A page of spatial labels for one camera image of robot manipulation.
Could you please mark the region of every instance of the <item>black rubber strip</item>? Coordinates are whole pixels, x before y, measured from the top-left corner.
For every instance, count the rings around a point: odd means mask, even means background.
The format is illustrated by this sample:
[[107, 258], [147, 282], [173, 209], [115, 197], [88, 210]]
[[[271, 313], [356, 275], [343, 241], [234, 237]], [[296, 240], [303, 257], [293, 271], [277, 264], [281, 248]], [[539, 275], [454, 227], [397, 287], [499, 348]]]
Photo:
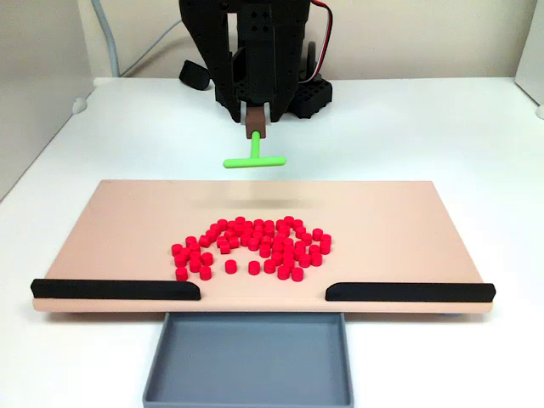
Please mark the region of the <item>black rubber strip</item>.
[[467, 302], [489, 303], [491, 283], [340, 282], [327, 288], [329, 302]]
[[200, 288], [175, 280], [73, 280], [35, 279], [34, 298], [201, 300]]

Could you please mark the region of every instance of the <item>gray tray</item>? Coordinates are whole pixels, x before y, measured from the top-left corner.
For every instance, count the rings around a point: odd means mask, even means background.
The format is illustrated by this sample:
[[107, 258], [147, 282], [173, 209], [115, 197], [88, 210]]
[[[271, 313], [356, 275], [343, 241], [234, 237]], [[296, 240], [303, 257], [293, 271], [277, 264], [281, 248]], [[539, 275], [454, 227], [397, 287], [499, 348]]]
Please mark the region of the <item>gray tray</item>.
[[353, 406], [343, 314], [167, 314], [145, 408], [263, 406]]

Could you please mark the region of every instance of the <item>beige board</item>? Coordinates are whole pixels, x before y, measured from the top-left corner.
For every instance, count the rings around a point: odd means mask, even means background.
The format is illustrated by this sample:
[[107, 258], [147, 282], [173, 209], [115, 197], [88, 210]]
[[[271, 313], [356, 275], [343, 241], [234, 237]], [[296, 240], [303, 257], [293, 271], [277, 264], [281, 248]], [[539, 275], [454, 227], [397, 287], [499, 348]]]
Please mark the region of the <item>beige board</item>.
[[[137, 181], [104, 180], [46, 278], [174, 281], [171, 245], [203, 235], [220, 218], [283, 218], [332, 236], [332, 251], [304, 280], [249, 275], [245, 247], [220, 255], [200, 301], [34, 299], [37, 310], [311, 311], [484, 313], [492, 303], [327, 302], [341, 281], [482, 283], [431, 182]], [[235, 259], [239, 270], [224, 272]]]

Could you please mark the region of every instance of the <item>white surface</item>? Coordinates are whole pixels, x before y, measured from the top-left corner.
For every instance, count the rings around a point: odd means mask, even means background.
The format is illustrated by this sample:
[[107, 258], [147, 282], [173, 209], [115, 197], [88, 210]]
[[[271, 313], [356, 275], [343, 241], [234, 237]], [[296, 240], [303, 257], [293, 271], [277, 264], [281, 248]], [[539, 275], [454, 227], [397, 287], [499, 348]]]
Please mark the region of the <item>white surface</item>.
[[348, 317], [357, 407], [536, 406], [544, 311], [544, 122], [510, 78], [334, 82], [312, 120], [284, 116], [263, 153], [225, 170], [241, 125], [178, 80], [105, 81], [0, 204], [0, 406], [138, 407], [159, 314], [31, 307], [101, 179], [430, 179], [485, 281], [484, 316]]
[[516, 83], [544, 105], [544, 0], [536, 5], [529, 36], [516, 72]]
[[[90, 0], [78, 0], [91, 68], [111, 75], [104, 34]], [[513, 76], [536, 0], [329, 0], [334, 28], [323, 75], [331, 79]], [[136, 60], [179, 18], [179, 1], [103, 0], [120, 66]], [[235, 27], [231, 27], [231, 43]], [[322, 42], [326, 12], [310, 9], [306, 42]], [[177, 78], [185, 60], [202, 58], [182, 25], [133, 70]]]
[[92, 89], [77, 4], [0, 1], [0, 200]]

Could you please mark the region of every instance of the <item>red bead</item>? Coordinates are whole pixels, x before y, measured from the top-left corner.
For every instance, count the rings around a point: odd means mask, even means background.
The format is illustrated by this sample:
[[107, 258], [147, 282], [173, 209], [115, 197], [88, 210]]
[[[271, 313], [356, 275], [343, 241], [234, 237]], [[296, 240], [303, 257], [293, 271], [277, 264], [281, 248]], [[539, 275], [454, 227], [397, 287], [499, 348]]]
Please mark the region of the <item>red bead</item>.
[[309, 234], [309, 233], [303, 234], [302, 239], [303, 239], [304, 244], [306, 244], [306, 245], [310, 245], [312, 243], [312, 235]]
[[179, 255], [179, 253], [181, 252], [181, 250], [184, 249], [184, 246], [181, 245], [181, 244], [173, 244], [172, 245], [172, 256], [176, 256], [176, 255]]
[[308, 268], [311, 262], [312, 262], [312, 258], [307, 253], [305, 253], [298, 260], [298, 265], [300, 265], [301, 268]]
[[319, 252], [314, 253], [310, 255], [312, 260], [310, 261], [312, 263], [312, 266], [321, 266], [323, 264], [323, 255], [321, 255]]
[[222, 231], [226, 231], [226, 230], [227, 230], [227, 220], [226, 220], [226, 219], [221, 218], [221, 219], [218, 221], [218, 225], [219, 225], [219, 228], [220, 228]]
[[327, 244], [326, 242], [321, 241], [320, 252], [322, 255], [328, 255], [329, 253], [331, 253], [331, 244]]
[[192, 244], [189, 245], [189, 249], [191, 252], [198, 252], [200, 253], [201, 251], [201, 246], [198, 245], [197, 242], [193, 242]]
[[240, 246], [240, 240], [238, 240], [238, 238], [230, 238], [229, 245], [230, 248], [238, 248]]
[[320, 253], [320, 246], [319, 245], [310, 245], [308, 248], [308, 253], [310, 255], [314, 253]]
[[195, 242], [196, 242], [196, 238], [194, 236], [188, 236], [187, 238], [185, 238], [185, 246], [186, 247], [190, 246], [190, 244], [195, 243]]
[[312, 239], [314, 241], [321, 241], [321, 236], [323, 235], [323, 229], [316, 228], [312, 231]]
[[281, 265], [278, 268], [278, 278], [282, 281], [285, 281], [286, 279], [289, 279], [289, 274], [291, 273], [291, 270], [286, 267], [285, 265]]
[[286, 237], [288, 237], [291, 234], [291, 229], [289, 227], [287, 227], [286, 225], [282, 225], [278, 229], [278, 232], [285, 235]]
[[301, 282], [304, 279], [303, 269], [302, 268], [293, 268], [291, 277], [295, 282]]
[[275, 272], [275, 262], [274, 259], [267, 259], [264, 261], [264, 272], [267, 274], [273, 274]]
[[181, 267], [176, 269], [176, 281], [187, 281], [188, 279], [187, 268]]
[[185, 256], [179, 254], [179, 255], [176, 255], [175, 257], [173, 257], [173, 262], [178, 268], [181, 268], [181, 267], [184, 267], [187, 264], [187, 258]]
[[229, 243], [226, 243], [226, 244], [222, 244], [220, 247], [219, 247], [219, 251], [221, 251], [221, 253], [223, 255], [227, 254], [227, 253], [230, 253], [230, 244]]
[[249, 275], [258, 275], [261, 271], [261, 264], [258, 261], [250, 261], [248, 269]]
[[263, 233], [254, 232], [252, 237], [255, 238], [257, 241], [261, 242], [261, 238], [263, 238]]
[[234, 274], [238, 270], [238, 265], [234, 259], [229, 259], [224, 263], [224, 270], [227, 274]]
[[213, 255], [210, 252], [204, 252], [201, 256], [201, 260], [204, 266], [213, 265]]
[[295, 259], [297, 261], [300, 261], [300, 258], [306, 253], [306, 251], [302, 248], [295, 248]]
[[242, 245], [243, 247], [247, 247], [249, 245], [249, 240], [251, 239], [251, 236], [250, 235], [241, 235], [240, 236], [240, 245]]
[[189, 269], [191, 272], [198, 272], [201, 269], [201, 259], [191, 258], [189, 261]]
[[250, 251], [257, 251], [258, 250], [258, 239], [257, 238], [251, 238], [247, 244]]
[[272, 246], [272, 251], [274, 252], [283, 252], [283, 244], [281, 242], [275, 242]]
[[198, 245], [200, 245], [201, 247], [209, 248], [211, 244], [212, 243], [205, 235], [201, 236], [201, 239], [198, 240]]
[[266, 236], [269, 236], [270, 238], [272, 238], [274, 236], [274, 233], [275, 233], [275, 229], [274, 229], [274, 226], [266, 226], [264, 227], [264, 234]]
[[212, 279], [212, 270], [210, 269], [209, 266], [202, 266], [200, 272], [201, 272], [201, 279], [203, 281], [209, 281], [210, 279]]
[[291, 270], [295, 267], [295, 260], [293, 258], [283, 258], [283, 265]]
[[283, 263], [283, 256], [279, 252], [274, 252], [271, 260], [276, 266], [280, 266]]
[[261, 238], [261, 245], [272, 246], [272, 238], [270, 238], [269, 236], [264, 236], [263, 238]]
[[261, 248], [259, 250], [259, 255], [262, 258], [268, 258], [270, 256], [270, 246], [269, 245], [261, 245]]
[[295, 218], [291, 217], [290, 215], [287, 215], [285, 218], [283, 218], [286, 221], [286, 226], [292, 227], [292, 223], [295, 220]]
[[302, 239], [304, 234], [306, 234], [306, 229], [304, 227], [297, 227], [297, 229], [295, 229], [295, 236], [299, 240]]

